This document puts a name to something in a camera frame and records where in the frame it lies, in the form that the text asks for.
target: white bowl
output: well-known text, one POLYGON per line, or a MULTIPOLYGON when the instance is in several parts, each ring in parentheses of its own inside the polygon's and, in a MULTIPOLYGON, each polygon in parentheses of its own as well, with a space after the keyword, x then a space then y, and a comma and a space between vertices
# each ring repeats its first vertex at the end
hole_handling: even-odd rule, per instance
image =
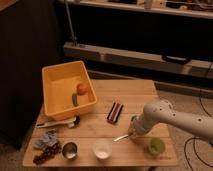
POLYGON ((107 159, 112 153, 112 142, 108 139, 98 139, 93 144, 93 152, 98 159, 107 159))

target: small bowl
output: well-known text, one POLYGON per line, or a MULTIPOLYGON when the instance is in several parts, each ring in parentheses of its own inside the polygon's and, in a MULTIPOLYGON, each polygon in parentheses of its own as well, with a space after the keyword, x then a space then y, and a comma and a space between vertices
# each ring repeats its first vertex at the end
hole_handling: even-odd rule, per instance
POLYGON ((98 139, 93 144, 93 152, 98 159, 107 159, 112 153, 112 143, 108 139, 98 139))
POLYGON ((77 155, 77 145, 74 142, 69 142, 63 146, 62 154, 66 159, 73 159, 77 155))

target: metal spoon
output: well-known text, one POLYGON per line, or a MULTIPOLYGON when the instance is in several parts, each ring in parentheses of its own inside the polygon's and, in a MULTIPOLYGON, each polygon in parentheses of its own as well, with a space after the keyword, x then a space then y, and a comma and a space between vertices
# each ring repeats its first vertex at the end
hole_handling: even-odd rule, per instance
POLYGON ((127 137, 129 137, 130 135, 129 134, 125 134, 125 135, 122 135, 122 136, 120 136, 120 137, 117 137, 117 138, 115 138, 113 141, 119 141, 119 140, 121 140, 121 139, 124 139, 124 138, 127 138, 127 137))

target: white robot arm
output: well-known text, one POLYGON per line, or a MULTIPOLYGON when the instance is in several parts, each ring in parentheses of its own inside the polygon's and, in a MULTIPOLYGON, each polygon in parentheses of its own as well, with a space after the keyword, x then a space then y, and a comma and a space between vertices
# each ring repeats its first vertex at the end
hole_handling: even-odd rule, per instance
POLYGON ((157 123, 173 125, 213 143, 213 118, 178 112, 167 100, 146 104, 143 114, 133 120, 135 130, 139 135, 148 133, 157 123))

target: cable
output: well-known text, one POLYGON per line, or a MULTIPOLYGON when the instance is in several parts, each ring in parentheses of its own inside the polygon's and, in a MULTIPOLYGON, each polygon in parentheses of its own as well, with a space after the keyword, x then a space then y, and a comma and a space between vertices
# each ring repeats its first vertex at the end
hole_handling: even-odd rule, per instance
POLYGON ((195 138, 195 137, 193 138, 193 149, 194 149, 195 155, 197 156, 197 158, 198 158, 203 164, 205 164, 205 165, 208 166, 208 167, 213 168, 213 165, 208 164, 207 162, 205 162, 205 161, 198 155, 197 150, 196 150, 196 147, 195 147, 195 139, 202 140, 202 139, 200 139, 200 138, 195 138))
MULTIPOLYGON (((205 79, 205 78, 207 77, 207 75, 209 74, 209 71, 210 71, 210 69, 211 69, 211 67, 212 67, 212 64, 213 64, 213 62, 210 63, 208 69, 206 70, 206 72, 205 72, 205 74, 204 74, 204 79, 205 79)), ((209 117, 212 117, 212 115, 206 110, 206 108, 205 108, 204 105, 203 105, 203 102, 202 102, 202 88, 200 88, 200 91, 199 91, 199 101, 200 101, 200 105, 201 105, 203 111, 204 111, 209 117)), ((204 165, 213 168, 213 165, 208 164, 207 162, 205 162, 205 161, 198 155, 198 152, 197 152, 196 146, 195 146, 195 140, 196 140, 196 139, 202 140, 202 139, 196 138, 196 137, 193 138, 193 150, 194 150, 195 155, 197 156, 197 158, 198 158, 204 165)))
MULTIPOLYGON (((205 78, 207 77, 207 75, 209 74, 209 71, 210 71, 210 69, 211 69, 211 67, 212 67, 212 64, 213 64, 213 62, 210 63, 208 69, 206 70, 206 72, 205 72, 205 74, 204 74, 204 79, 205 79, 205 78)), ((205 108, 204 105, 203 105, 203 102, 202 102, 202 88, 200 88, 200 91, 199 91, 199 101, 200 101, 201 107, 202 107, 202 109, 204 110, 204 112, 205 112, 209 117, 212 117, 212 115, 206 110, 206 108, 205 108)), ((185 141, 185 144, 184 144, 184 155, 185 155, 186 161, 187 161, 187 163, 188 163, 190 169, 191 169, 192 171, 194 171, 192 165, 190 164, 190 162, 189 162, 189 160, 188 160, 188 158, 187 158, 186 147, 187 147, 187 144, 188 144, 191 140, 193 140, 193 150, 194 150, 194 153, 195 153, 196 157, 197 157, 203 164, 205 164, 206 166, 213 168, 212 165, 210 165, 210 164, 208 164, 207 162, 205 162, 205 161, 198 155, 198 152, 197 152, 196 146, 195 146, 195 140, 196 140, 196 139, 201 140, 200 138, 192 137, 192 138, 189 138, 188 140, 186 140, 186 141, 185 141)))
POLYGON ((187 163, 188 163, 188 165, 189 165, 189 167, 190 167, 190 169, 191 169, 192 171, 194 171, 194 169, 193 169, 192 165, 190 164, 190 162, 189 162, 189 160, 188 160, 188 156, 187 156, 187 153, 186 153, 186 147, 187 147, 187 144, 188 144, 191 140, 193 140, 193 139, 194 139, 194 137, 189 138, 189 139, 186 140, 185 143, 184 143, 184 156, 185 156, 185 159, 186 159, 186 161, 187 161, 187 163))
MULTIPOLYGON (((209 71, 212 67, 212 64, 213 62, 210 63, 209 65, 209 68, 206 70, 205 74, 204 74, 204 79, 207 77, 207 75, 209 74, 209 71)), ((212 115, 206 110, 206 108, 204 107, 203 105, 203 102, 202 102, 202 88, 200 88, 200 91, 199 91, 199 101, 200 101, 200 105, 202 107, 202 109, 204 110, 204 112, 209 116, 209 117, 212 117, 212 115)))

